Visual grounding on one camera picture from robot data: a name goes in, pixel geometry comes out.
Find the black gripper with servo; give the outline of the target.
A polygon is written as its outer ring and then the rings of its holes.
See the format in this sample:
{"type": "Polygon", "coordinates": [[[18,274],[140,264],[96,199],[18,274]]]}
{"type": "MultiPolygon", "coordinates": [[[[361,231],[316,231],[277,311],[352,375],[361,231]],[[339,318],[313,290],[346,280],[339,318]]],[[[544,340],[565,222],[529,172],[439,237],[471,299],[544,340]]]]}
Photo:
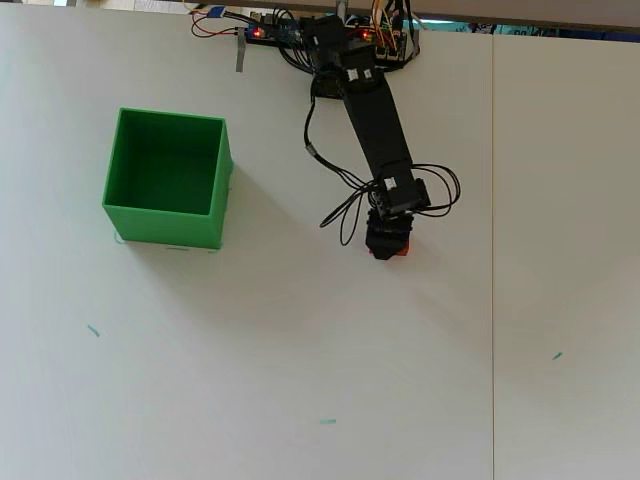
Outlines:
{"type": "Polygon", "coordinates": [[[422,179],[412,174],[382,178],[370,192],[365,245],[377,260],[409,253],[413,215],[432,206],[422,179]]]}

